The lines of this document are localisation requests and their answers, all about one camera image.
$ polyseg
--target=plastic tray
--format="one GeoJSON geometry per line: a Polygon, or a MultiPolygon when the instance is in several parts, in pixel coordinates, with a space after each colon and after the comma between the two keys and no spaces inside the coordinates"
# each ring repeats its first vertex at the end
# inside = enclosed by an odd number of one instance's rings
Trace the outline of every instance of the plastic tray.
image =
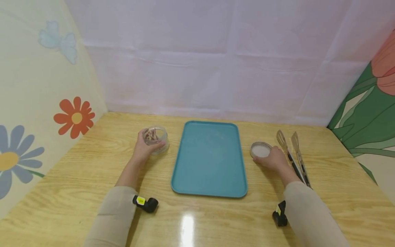
{"type": "Polygon", "coordinates": [[[237,126],[185,123],[171,187],[181,194],[245,196],[248,185],[237,126]]]}

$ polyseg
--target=light blue butterfly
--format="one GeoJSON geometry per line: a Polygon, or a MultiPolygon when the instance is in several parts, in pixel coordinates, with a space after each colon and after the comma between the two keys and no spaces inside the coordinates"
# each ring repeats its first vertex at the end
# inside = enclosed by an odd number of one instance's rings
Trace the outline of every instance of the light blue butterfly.
{"type": "Polygon", "coordinates": [[[58,49],[69,60],[75,64],[77,59],[77,50],[75,49],[75,36],[72,32],[62,37],[59,34],[59,25],[57,21],[47,21],[47,30],[40,30],[38,42],[45,48],[58,49]]]}

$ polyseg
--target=wall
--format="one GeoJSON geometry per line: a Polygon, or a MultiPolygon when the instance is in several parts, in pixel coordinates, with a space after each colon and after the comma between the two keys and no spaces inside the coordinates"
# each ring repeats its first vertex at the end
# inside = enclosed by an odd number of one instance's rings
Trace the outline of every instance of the wall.
{"type": "Polygon", "coordinates": [[[395,204],[395,31],[328,126],[395,204]]]}
{"type": "Polygon", "coordinates": [[[106,106],[59,0],[0,1],[0,219],[106,106]]]}
{"type": "Polygon", "coordinates": [[[393,0],[66,0],[113,111],[327,126],[393,0]]]}

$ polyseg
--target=person's left hand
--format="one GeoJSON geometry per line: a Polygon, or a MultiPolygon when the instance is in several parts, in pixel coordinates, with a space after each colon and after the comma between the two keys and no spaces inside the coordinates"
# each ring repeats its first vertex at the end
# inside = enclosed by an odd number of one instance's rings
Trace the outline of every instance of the person's left hand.
{"type": "Polygon", "coordinates": [[[149,156],[157,149],[163,147],[166,142],[161,141],[160,143],[154,144],[154,145],[147,145],[144,142],[144,137],[143,137],[143,132],[146,129],[142,129],[138,135],[137,135],[137,142],[136,145],[134,146],[134,151],[133,155],[130,159],[130,162],[142,166],[143,164],[146,163],[148,160],[149,156]]]}

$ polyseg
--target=table surface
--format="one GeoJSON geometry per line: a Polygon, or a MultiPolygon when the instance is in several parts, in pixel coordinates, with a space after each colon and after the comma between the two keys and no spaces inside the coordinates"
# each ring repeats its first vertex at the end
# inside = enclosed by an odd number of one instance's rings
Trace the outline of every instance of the table surface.
{"type": "Polygon", "coordinates": [[[106,113],[0,222],[1,246],[80,246],[130,158],[138,131],[157,124],[167,129],[170,148],[149,160],[140,174],[139,191],[160,206],[155,214],[137,209],[127,246],[299,246],[292,229],[276,228],[271,218],[283,200],[281,181],[249,154],[255,141],[277,145],[278,129],[289,145],[298,132],[312,187],[351,246],[394,245],[395,207],[323,127],[233,122],[240,132],[247,195],[229,199],[174,193],[170,178],[189,120],[106,113]]]}

